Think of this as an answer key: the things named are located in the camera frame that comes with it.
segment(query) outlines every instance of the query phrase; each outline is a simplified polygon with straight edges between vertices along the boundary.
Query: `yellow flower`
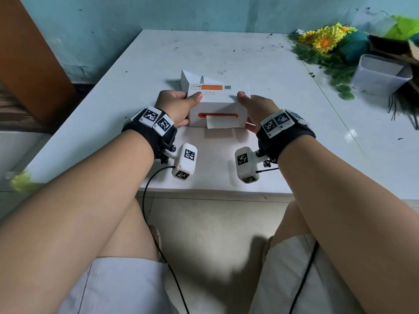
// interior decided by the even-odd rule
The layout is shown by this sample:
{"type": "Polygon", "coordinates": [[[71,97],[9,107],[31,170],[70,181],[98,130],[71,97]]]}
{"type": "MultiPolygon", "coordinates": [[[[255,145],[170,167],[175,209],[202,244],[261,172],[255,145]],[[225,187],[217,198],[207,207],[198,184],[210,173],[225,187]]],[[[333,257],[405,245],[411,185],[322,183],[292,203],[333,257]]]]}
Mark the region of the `yellow flower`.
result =
{"type": "Polygon", "coordinates": [[[358,31],[357,28],[350,27],[350,26],[343,26],[341,23],[337,23],[336,26],[345,34],[351,34],[352,32],[358,31]]]}
{"type": "Polygon", "coordinates": [[[345,36],[337,26],[325,26],[317,31],[313,47],[319,54],[325,54],[336,47],[338,42],[345,36]]]}
{"type": "Polygon", "coordinates": [[[298,38],[298,42],[306,45],[311,45],[316,38],[315,31],[308,31],[298,38]]]}

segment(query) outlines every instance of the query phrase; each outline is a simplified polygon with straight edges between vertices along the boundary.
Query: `white plastic bin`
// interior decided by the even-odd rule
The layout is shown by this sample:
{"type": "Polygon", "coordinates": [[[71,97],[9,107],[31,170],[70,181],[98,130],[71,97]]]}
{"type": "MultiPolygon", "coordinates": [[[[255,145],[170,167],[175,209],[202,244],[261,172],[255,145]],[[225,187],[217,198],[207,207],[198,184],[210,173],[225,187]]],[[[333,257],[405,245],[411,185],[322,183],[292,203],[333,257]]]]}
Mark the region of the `white plastic bin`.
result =
{"type": "Polygon", "coordinates": [[[408,63],[364,54],[359,60],[352,85],[357,90],[388,97],[412,77],[412,68],[408,63]]]}

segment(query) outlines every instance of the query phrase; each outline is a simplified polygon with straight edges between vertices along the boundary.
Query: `beige shorts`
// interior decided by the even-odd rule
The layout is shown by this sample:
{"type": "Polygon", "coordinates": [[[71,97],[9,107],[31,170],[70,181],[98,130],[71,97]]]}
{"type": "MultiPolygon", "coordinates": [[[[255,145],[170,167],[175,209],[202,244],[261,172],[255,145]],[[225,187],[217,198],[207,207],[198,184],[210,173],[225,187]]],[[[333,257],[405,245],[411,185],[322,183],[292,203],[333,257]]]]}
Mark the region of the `beige shorts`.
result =
{"type": "MultiPolygon", "coordinates": [[[[289,313],[315,238],[292,237],[270,249],[249,311],[289,313]]],[[[58,314],[178,314],[164,288],[167,265],[136,258],[98,258],[81,276],[58,314]]],[[[319,248],[293,314],[364,314],[319,248]]]]}

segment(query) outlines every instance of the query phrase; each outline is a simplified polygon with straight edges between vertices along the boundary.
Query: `black cable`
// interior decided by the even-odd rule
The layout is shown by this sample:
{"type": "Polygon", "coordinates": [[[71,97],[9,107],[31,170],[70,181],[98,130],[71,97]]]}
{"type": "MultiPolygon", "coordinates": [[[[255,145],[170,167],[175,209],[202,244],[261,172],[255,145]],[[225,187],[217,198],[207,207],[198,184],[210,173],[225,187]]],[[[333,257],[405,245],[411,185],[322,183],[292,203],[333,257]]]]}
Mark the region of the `black cable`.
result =
{"type": "Polygon", "coordinates": [[[267,172],[267,171],[273,171],[274,169],[263,169],[261,171],[256,171],[256,173],[260,173],[260,172],[267,172]]]}
{"type": "MultiPolygon", "coordinates": [[[[156,173],[154,173],[153,175],[151,175],[150,179],[149,179],[149,180],[148,180],[148,182],[147,182],[147,185],[145,185],[144,194],[143,194],[143,202],[142,202],[142,205],[141,205],[141,210],[142,210],[142,212],[143,212],[143,217],[144,217],[144,220],[145,220],[145,223],[147,224],[147,226],[148,226],[148,221],[147,221],[147,219],[146,219],[146,217],[145,217],[145,211],[144,211],[144,200],[145,200],[145,192],[147,192],[148,185],[150,184],[151,179],[152,179],[153,177],[155,177],[155,176],[157,175],[157,173],[159,173],[159,172],[163,171],[164,169],[172,169],[172,168],[175,168],[175,166],[165,166],[165,167],[162,167],[162,168],[161,168],[161,169],[159,169],[156,173]]],[[[156,239],[154,238],[154,236],[153,236],[153,240],[154,240],[154,244],[156,245],[156,247],[157,247],[157,249],[158,249],[158,251],[159,251],[159,253],[160,253],[161,257],[163,258],[164,262],[166,262],[166,263],[167,263],[167,265],[168,265],[168,267],[169,267],[170,272],[173,274],[173,277],[174,277],[174,279],[175,279],[176,285],[178,286],[178,289],[179,289],[179,293],[181,294],[181,298],[182,298],[182,301],[183,301],[183,303],[184,303],[184,306],[185,306],[185,309],[186,309],[186,313],[187,313],[187,314],[189,314],[189,310],[188,310],[188,307],[186,306],[186,301],[185,301],[185,298],[184,298],[184,296],[183,296],[183,294],[182,294],[182,290],[181,290],[181,287],[180,287],[180,285],[179,285],[179,282],[178,282],[178,280],[177,280],[177,278],[176,278],[175,272],[173,271],[173,269],[172,269],[172,267],[170,266],[169,262],[167,262],[167,260],[166,260],[165,256],[163,255],[163,252],[160,250],[160,247],[158,246],[158,242],[156,241],[156,239]]]]}
{"type": "Polygon", "coordinates": [[[311,253],[310,261],[308,261],[306,272],[304,273],[304,276],[302,277],[300,287],[298,288],[297,294],[294,296],[294,300],[292,301],[290,311],[288,314],[292,314],[292,311],[294,311],[295,304],[297,303],[297,299],[300,296],[302,287],[304,286],[304,283],[306,282],[308,272],[310,271],[311,265],[313,264],[314,257],[316,256],[316,252],[318,250],[318,241],[316,240],[316,243],[314,244],[313,252],[311,253]]]}

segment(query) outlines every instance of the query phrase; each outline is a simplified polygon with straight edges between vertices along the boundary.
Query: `teal painted wall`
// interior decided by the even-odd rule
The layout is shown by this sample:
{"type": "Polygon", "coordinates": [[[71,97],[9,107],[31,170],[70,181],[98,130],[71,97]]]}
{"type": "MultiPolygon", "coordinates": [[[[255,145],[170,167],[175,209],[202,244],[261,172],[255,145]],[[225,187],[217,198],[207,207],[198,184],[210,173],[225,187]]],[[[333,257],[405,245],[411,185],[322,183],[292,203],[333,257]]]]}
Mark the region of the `teal painted wall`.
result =
{"type": "Polygon", "coordinates": [[[288,33],[357,9],[419,17],[419,0],[21,0],[73,81],[96,82],[142,29],[288,33]]]}

